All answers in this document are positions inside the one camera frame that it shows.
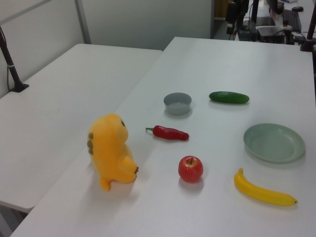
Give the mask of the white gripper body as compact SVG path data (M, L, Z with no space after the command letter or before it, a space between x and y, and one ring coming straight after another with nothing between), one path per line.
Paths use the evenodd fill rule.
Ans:
M235 22L237 17L237 3L229 2L227 7L227 22Z

